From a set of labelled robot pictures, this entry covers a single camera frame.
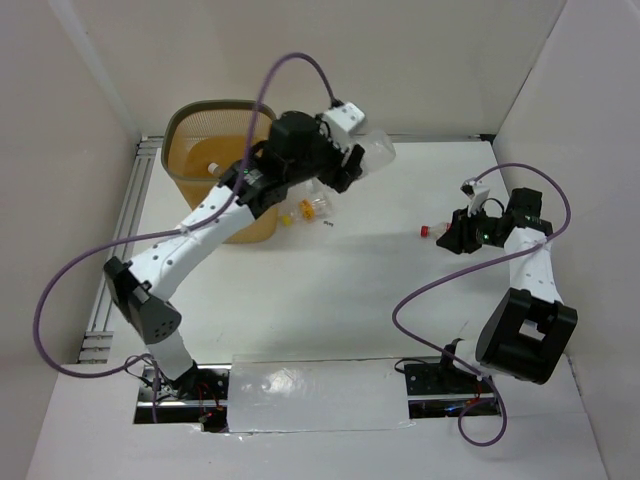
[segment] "yellow object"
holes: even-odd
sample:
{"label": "yellow object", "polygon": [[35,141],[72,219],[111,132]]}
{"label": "yellow object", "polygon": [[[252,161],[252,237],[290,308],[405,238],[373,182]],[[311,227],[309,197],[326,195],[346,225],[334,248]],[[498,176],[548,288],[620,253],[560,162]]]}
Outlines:
{"label": "yellow object", "polygon": [[299,203],[300,213],[302,213],[302,218],[304,218],[307,222],[313,220],[313,217],[316,216],[316,212],[313,211],[313,207],[311,206],[311,202],[309,200],[303,200]]}
{"label": "yellow object", "polygon": [[[254,102],[219,100],[192,103],[180,109],[167,127],[162,145],[162,165],[191,209],[196,208],[218,182],[219,176],[244,154],[246,132]],[[269,135],[273,111],[262,105],[252,144]],[[211,163],[219,165],[215,175]],[[256,243],[276,230],[278,209],[271,207],[258,220],[230,237],[226,243]]]}

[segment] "brown bin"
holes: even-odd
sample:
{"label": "brown bin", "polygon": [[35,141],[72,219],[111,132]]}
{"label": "brown bin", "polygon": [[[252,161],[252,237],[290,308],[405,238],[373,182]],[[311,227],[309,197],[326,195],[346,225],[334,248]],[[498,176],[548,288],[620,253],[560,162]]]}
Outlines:
{"label": "brown bin", "polygon": [[[242,159],[244,144],[255,102],[209,100],[178,110],[169,121],[162,144],[162,166],[177,185],[191,209],[196,208],[218,181],[208,171],[210,163],[226,170]],[[276,118],[266,105],[258,110],[252,144],[266,140]],[[227,240],[227,243],[255,243],[266,240],[276,230],[277,207]]]}

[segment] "white bottle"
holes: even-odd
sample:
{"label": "white bottle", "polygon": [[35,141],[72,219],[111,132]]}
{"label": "white bottle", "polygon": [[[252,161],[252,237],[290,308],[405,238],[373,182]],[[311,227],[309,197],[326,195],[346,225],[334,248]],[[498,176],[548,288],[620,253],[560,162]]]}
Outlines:
{"label": "white bottle", "polygon": [[435,240],[439,239],[442,235],[447,233],[447,231],[451,228],[451,224],[448,222],[440,222],[437,225],[433,225],[428,227],[423,225],[420,229],[420,236],[423,238],[433,238]]}

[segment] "white table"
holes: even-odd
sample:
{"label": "white table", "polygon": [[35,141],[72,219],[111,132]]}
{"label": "white table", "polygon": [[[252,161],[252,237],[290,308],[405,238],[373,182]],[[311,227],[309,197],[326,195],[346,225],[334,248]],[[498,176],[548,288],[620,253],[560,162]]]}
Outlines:
{"label": "white table", "polygon": [[[198,362],[432,353],[393,328],[391,310],[426,282],[500,253],[483,248],[455,256],[418,233],[464,206],[460,184],[495,158],[484,142],[407,143],[397,151],[394,164],[334,198],[333,227],[279,229],[260,244],[223,246],[194,270],[172,303]],[[486,183],[506,200],[499,175]],[[187,212],[156,160],[139,230],[166,229]],[[473,338],[507,286],[506,266],[486,270],[416,300],[401,319],[440,344]],[[122,319],[111,320],[118,325],[109,361],[115,365],[142,344]],[[544,386],[506,377],[496,383],[510,414],[507,435],[477,449],[460,438],[454,419],[395,430],[251,436],[133,425],[135,379],[61,376],[28,478],[606,478],[566,359]],[[487,438],[499,420],[465,422],[471,435]]]}

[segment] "purple hose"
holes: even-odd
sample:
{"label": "purple hose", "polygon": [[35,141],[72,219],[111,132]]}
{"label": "purple hose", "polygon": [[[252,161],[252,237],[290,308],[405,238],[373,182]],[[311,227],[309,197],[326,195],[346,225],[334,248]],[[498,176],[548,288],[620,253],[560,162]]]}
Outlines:
{"label": "purple hose", "polygon": [[[262,82],[262,86],[260,87],[260,92],[258,94],[258,98],[256,99],[256,103],[253,106],[253,110],[251,112],[251,120],[249,121],[249,128],[248,128],[248,133],[247,133],[247,138],[246,138],[246,142],[245,142],[245,148],[244,148],[244,155],[242,157],[242,163],[241,163],[241,168],[240,171],[243,172],[245,170],[245,168],[248,166],[249,164],[249,154],[251,151],[251,142],[253,139],[253,136],[255,134],[255,129],[256,129],[256,124],[258,122],[258,106],[261,105],[264,102],[264,97],[267,93],[267,89],[269,88],[269,85],[271,84],[271,81],[273,80],[273,77],[275,76],[276,72],[278,71],[278,69],[287,61],[289,60],[293,60],[295,58],[299,58],[301,60],[305,60],[308,63],[310,63],[318,72],[318,74],[320,75],[320,78],[322,79],[322,82],[324,83],[325,88],[327,89],[327,93],[329,94],[329,98],[331,99],[331,103],[333,104],[333,102],[335,102],[335,96],[333,95],[333,90],[331,88],[331,85],[329,84],[329,80],[327,79],[327,76],[325,75],[325,73],[323,72],[322,68],[320,67],[320,65],[318,64],[318,62],[316,62],[313,58],[311,58],[309,55],[307,55],[306,53],[301,53],[301,52],[292,52],[289,53],[287,55],[284,55],[283,57],[281,57],[280,59],[278,59],[273,66],[271,67],[271,69],[269,70],[269,72],[267,73],[267,75],[265,76],[263,82]],[[208,218],[205,218],[204,220],[192,225],[189,230],[196,230],[198,228],[204,227],[208,224],[210,224],[211,222],[215,221],[220,215],[222,215],[227,208],[229,208],[229,206],[231,205],[231,203],[233,203],[234,198],[236,197],[236,195],[238,194],[238,192],[240,191],[240,187],[242,186],[242,180],[243,177],[242,176],[238,176],[236,183],[233,186],[233,194],[229,195],[229,198],[227,199],[227,201],[222,205],[222,207],[220,207],[220,209],[218,209],[218,211],[216,213],[214,213],[213,215],[211,215]],[[134,365],[135,363],[138,363],[139,361],[143,360],[144,358],[149,358],[147,357],[147,355],[149,354],[142,354],[142,355],[138,355],[136,357],[130,357],[130,359],[128,359],[123,365],[116,367],[116,368],[112,368],[110,370],[105,370],[104,372],[97,372],[97,373],[83,373],[83,372],[76,372],[73,370],[69,370],[68,368],[63,367],[62,365],[60,365],[58,362],[56,362],[53,358],[51,358],[51,356],[49,355],[49,353],[45,350],[44,345],[42,344],[42,339],[40,338],[40,321],[42,318],[42,310],[44,309],[44,305],[45,302],[47,301],[47,298],[49,297],[49,294],[51,293],[51,290],[53,290],[53,287],[58,283],[58,281],[62,278],[62,276],[67,273],[69,270],[71,270],[75,265],[77,265],[78,263],[80,263],[81,261],[83,261],[84,259],[95,255],[96,253],[102,252],[104,250],[108,250],[112,247],[118,246],[118,245],[124,245],[124,244],[128,244],[128,243],[135,243],[135,242],[139,242],[142,240],[153,240],[153,239],[158,239],[158,238],[164,238],[164,237],[171,237],[174,235],[180,235],[182,232],[180,230],[166,230],[164,232],[156,232],[156,233],[147,233],[144,235],[135,235],[132,237],[127,237],[127,238],[121,238],[118,240],[113,240],[112,242],[106,243],[104,245],[100,245],[98,247],[94,247],[90,250],[87,250],[86,252],[84,252],[81,255],[78,255],[76,258],[74,258],[73,260],[71,260],[69,263],[67,263],[65,266],[63,266],[54,276],[51,280],[49,280],[49,282],[47,283],[47,285],[45,286],[44,290],[42,291],[42,294],[40,295],[40,299],[38,300],[38,304],[36,306],[36,310],[35,313],[33,315],[33,329],[32,329],[32,334],[33,334],[33,343],[35,344],[36,350],[38,351],[38,353],[40,354],[40,356],[42,357],[42,359],[47,363],[47,365],[49,365],[51,368],[53,368],[54,370],[58,371],[59,373],[62,373],[64,375],[68,375],[70,377],[75,377],[75,378],[102,378],[102,377],[107,377],[109,375],[113,375],[114,373],[118,373],[118,372],[122,372],[125,368],[128,368],[132,365]],[[158,372],[158,367],[157,364],[155,363],[155,360],[151,360],[154,364],[156,373],[155,373],[155,377],[154,377],[154,391],[153,391],[153,417],[154,417],[154,422],[157,423],[157,418],[156,418],[156,412],[155,412],[155,399],[156,399],[156,395],[157,395],[157,383],[159,380],[159,372]]]}
{"label": "purple hose", "polygon": [[[562,190],[562,188],[560,187],[560,185],[558,185],[558,183],[552,179],[551,177],[549,177],[546,173],[542,172],[541,170],[538,170],[535,167],[532,167],[531,165],[526,165],[524,163],[503,163],[502,165],[496,165],[495,167],[491,167],[489,170],[482,172],[480,175],[478,175],[477,177],[475,177],[476,181],[479,181],[481,178],[485,177],[486,175],[488,175],[489,173],[495,171],[495,170],[500,170],[502,168],[509,168],[509,167],[517,167],[517,168],[524,168],[526,170],[530,170],[532,172],[537,173],[538,175],[540,175],[541,177],[543,177],[545,180],[547,180],[552,186],[553,188],[556,189],[556,191],[560,194],[560,197],[562,198],[562,202],[564,203],[564,208],[565,208],[565,219],[564,219],[564,223],[562,224],[562,226],[558,229],[557,232],[552,233],[551,235],[549,235],[549,237],[547,238],[547,241],[553,240],[554,238],[558,237],[559,235],[561,235],[562,233],[564,233],[564,231],[567,229],[567,227],[569,226],[569,223],[571,222],[571,205],[569,205],[569,199],[567,198],[567,195],[564,193],[564,191]],[[494,265],[498,265],[500,263],[504,263],[504,262],[508,262],[509,260],[513,260],[514,258],[518,258],[518,257],[523,257],[525,255],[529,255],[530,253],[535,252],[536,250],[540,249],[543,247],[543,244],[539,244],[536,245],[534,247],[531,247],[527,250],[524,250],[522,252],[516,252],[516,253],[512,253],[509,255],[504,255],[502,257],[496,258],[494,260],[489,260],[488,262],[483,262],[483,263],[479,263],[478,265],[474,265],[472,267],[468,267],[468,268],[464,268],[458,272],[454,272],[454,273],[450,273],[449,275],[446,275],[438,280],[435,280],[434,282],[431,282],[423,287],[420,287],[419,289],[417,289],[416,291],[410,293],[409,295],[407,295],[405,298],[403,298],[400,303],[398,303],[398,305],[396,305],[396,308],[393,309],[393,313],[391,314],[391,318],[393,321],[393,325],[400,330],[402,333],[404,333],[405,335],[407,335],[408,337],[411,337],[412,339],[414,339],[417,342],[422,343],[423,345],[426,345],[428,347],[433,348],[434,350],[437,350],[438,352],[440,352],[441,354],[449,357],[452,360],[455,360],[456,362],[460,363],[461,365],[463,365],[465,368],[467,368],[469,371],[473,372],[475,375],[478,375],[479,377],[482,377],[482,372],[480,370],[478,370],[477,368],[469,365],[467,362],[465,362],[464,360],[456,357],[454,354],[446,351],[444,348],[439,347],[438,345],[431,343],[430,341],[420,337],[419,335],[411,332],[410,330],[408,330],[407,328],[405,328],[404,326],[402,326],[400,324],[400,322],[398,321],[398,313],[400,312],[400,310],[402,310],[402,307],[404,307],[407,303],[409,303],[411,300],[413,300],[414,298],[422,295],[425,292],[428,292],[429,290],[436,288],[444,283],[450,282],[451,280],[455,280],[456,278],[460,278],[463,277],[469,273],[473,273],[473,272],[477,272],[478,270],[482,270],[488,267],[492,267]],[[481,400],[477,403],[473,403],[470,404],[468,406],[466,406],[462,412],[460,412],[460,415],[458,416],[458,430],[460,431],[460,435],[462,435],[462,437],[469,442],[472,445],[475,445],[476,447],[489,447],[491,445],[496,444],[497,442],[500,441],[500,439],[503,437],[505,431],[507,430],[507,409],[504,405],[504,401],[502,400],[502,396],[500,395],[500,392],[498,392],[498,389],[496,388],[495,384],[488,378],[484,379],[487,384],[491,387],[491,389],[493,390],[493,392],[495,393],[496,396],[496,400],[498,401],[498,405],[500,406],[500,411],[502,413],[502,427],[500,428],[500,431],[498,432],[498,434],[491,440],[487,441],[487,442],[477,442],[473,439],[471,439],[469,436],[467,436],[467,434],[465,433],[464,429],[462,428],[462,418],[473,408],[477,407],[478,405],[482,405],[484,403],[487,403],[491,400]]]}

